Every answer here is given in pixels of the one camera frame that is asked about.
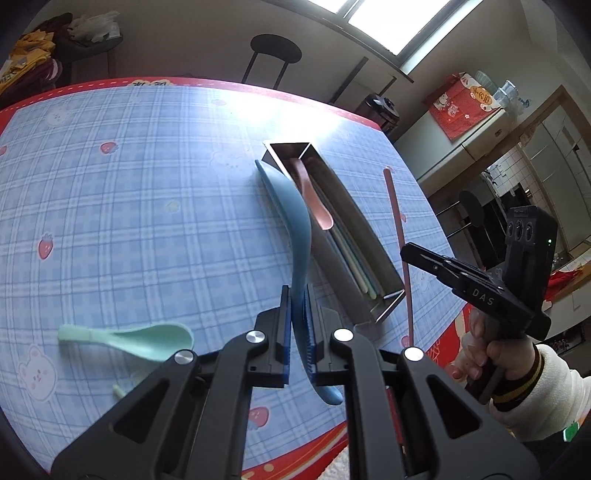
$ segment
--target black stool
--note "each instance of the black stool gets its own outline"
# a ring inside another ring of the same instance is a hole
[[[248,67],[244,72],[244,77],[242,77],[241,83],[246,83],[248,74],[251,72],[256,56],[259,53],[270,55],[271,57],[275,57],[276,59],[285,62],[283,68],[279,72],[277,80],[275,81],[275,85],[273,85],[273,90],[277,90],[277,87],[279,87],[279,82],[283,78],[287,66],[290,63],[298,63],[301,60],[300,48],[291,40],[288,40],[285,37],[280,37],[279,35],[272,35],[270,33],[257,35],[251,40],[251,48],[254,51],[254,54],[252,54],[251,62],[248,64]]]

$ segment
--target tiled wall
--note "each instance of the tiled wall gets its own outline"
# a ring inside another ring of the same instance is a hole
[[[547,212],[548,205],[529,168],[526,160],[523,158],[522,150],[518,147],[512,148],[499,160],[493,163],[488,171],[492,176],[492,180],[496,183],[493,184],[498,196],[502,196],[511,190],[513,187],[517,187],[518,183],[524,190],[529,189],[533,194],[531,203],[543,208]]]

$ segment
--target blue plaid tablecloth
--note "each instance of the blue plaid tablecloth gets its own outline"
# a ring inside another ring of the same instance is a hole
[[[115,383],[130,390],[154,368],[101,346],[59,345],[61,324],[183,322],[199,354],[279,304],[291,254],[254,164],[264,140],[312,142],[401,271],[382,176],[391,165],[407,241],[451,255],[385,135],[322,108],[149,86],[75,93],[16,112],[0,136],[0,407],[43,467],[115,404]],[[342,311],[322,273],[310,270],[319,301]],[[426,349],[463,302],[419,270],[411,278],[416,343]],[[399,351],[406,322],[401,304],[377,344]],[[345,419],[344,408],[316,396],[295,351],[291,358],[287,388],[253,394],[245,468]]]

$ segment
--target pink spoon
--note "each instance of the pink spoon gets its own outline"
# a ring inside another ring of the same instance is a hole
[[[304,197],[306,205],[312,210],[312,214],[314,215],[314,218],[316,218],[320,228],[322,228],[322,230],[330,230],[335,224],[335,221],[322,201],[318,198],[318,195],[316,195],[316,191],[310,181],[306,167],[299,158],[291,158],[290,161],[297,174],[294,179],[295,184],[302,197]]]
[[[398,207],[398,198],[396,197],[396,190],[394,189],[394,181],[392,180],[392,167],[384,169],[384,179],[386,180],[386,187],[388,188],[388,196],[390,197],[390,206],[392,207],[392,214],[394,215],[394,226],[396,227],[396,234],[398,236],[398,246],[404,247],[404,230],[402,230],[402,216],[400,215],[400,208]],[[414,328],[413,328],[413,297],[410,289],[410,272],[408,264],[402,262],[402,274],[404,276],[404,291],[407,299],[407,315],[408,315],[408,343],[409,346],[414,345]]]

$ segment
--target window sill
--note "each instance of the window sill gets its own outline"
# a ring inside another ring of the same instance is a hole
[[[409,75],[419,63],[443,40],[449,32],[458,26],[472,10],[474,10],[483,0],[467,0],[460,8],[445,20],[445,22],[429,36],[428,39],[406,60],[400,69],[405,75]]]

